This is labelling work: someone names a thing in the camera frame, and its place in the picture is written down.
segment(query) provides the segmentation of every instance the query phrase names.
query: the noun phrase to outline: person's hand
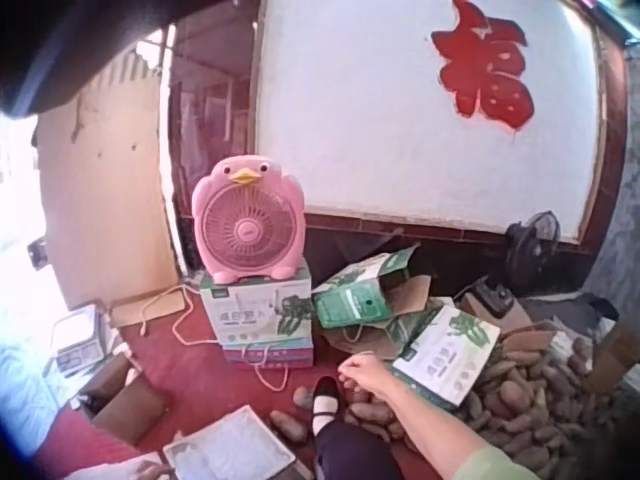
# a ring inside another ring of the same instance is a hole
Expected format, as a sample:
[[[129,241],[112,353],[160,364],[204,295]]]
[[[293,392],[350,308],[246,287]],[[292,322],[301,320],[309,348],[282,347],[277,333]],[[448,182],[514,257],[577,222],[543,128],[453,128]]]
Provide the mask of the person's hand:
[[[381,400],[386,400],[398,384],[398,380],[374,355],[354,355],[338,367],[338,373],[345,388],[366,390]]]
[[[131,480],[158,480],[162,475],[170,475],[173,468],[169,465],[144,460],[136,468]]]

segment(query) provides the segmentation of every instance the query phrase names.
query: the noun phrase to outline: scale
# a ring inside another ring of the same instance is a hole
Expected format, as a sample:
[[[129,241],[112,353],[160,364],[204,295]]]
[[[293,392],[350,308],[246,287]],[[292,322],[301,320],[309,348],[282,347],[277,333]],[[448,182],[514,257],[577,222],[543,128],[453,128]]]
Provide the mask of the scale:
[[[70,375],[106,356],[102,315],[87,305],[58,320],[51,334],[51,352],[58,369]]]

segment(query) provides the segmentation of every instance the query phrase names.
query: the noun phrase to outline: red floor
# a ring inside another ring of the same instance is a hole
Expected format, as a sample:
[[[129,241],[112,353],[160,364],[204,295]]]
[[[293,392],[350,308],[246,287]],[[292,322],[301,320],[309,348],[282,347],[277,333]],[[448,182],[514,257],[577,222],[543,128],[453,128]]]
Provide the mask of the red floor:
[[[195,432],[245,404],[251,405],[263,418],[271,410],[279,409],[308,421],[309,415],[297,410],[291,402],[293,390],[300,385],[313,386],[321,375],[335,374],[336,366],[344,358],[320,338],[315,342],[316,366],[292,371],[286,390],[273,393],[259,382],[253,371],[230,367],[219,347],[181,345],[171,332],[176,318],[171,316],[149,323],[146,337],[139,336],[138,326],[123,332],[145,374],[167,396],[169,403],[169,411],[137,445],[143,453],[161,450],[176,432],[185,435]],[[213,338],[199,300],[196,310],[181,327],[187,340]],[[265,377],[278,385],[281,372],[267,372]],[[312,465],[312,446],[294,451],[308,466]],[[430,465],[404,446],[394,446],[393,453],[407,480],[438,478]],[[60,477],[79,468],[122,461],[137,454],[132,447],[94,428],[80,413],[65,407],[35,461]]]

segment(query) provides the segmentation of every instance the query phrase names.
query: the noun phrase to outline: red chinese character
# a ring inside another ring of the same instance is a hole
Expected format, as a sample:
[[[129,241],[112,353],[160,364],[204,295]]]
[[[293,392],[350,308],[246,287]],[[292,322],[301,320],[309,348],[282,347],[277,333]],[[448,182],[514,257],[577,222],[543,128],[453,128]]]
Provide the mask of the red chinese character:
[[[517,44],[527,45],[522,29],[511,20],[487,17],[466,0],[453,0],[460,21],[451,32],[431,39],[447,64],[440,70],[444,88],[455,94],[464,117],[480,109],[493,120],[518,130],[533,116],[533,99],[519,80],[525,61]]]

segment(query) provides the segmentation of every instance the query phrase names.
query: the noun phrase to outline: black pants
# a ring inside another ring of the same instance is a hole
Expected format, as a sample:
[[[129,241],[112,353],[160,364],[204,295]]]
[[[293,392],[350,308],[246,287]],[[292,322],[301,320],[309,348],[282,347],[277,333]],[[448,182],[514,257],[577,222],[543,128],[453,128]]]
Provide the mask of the black pants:
[[[389,445],[367,430],[335,420],[316,437],[325,480],[404,480]]]

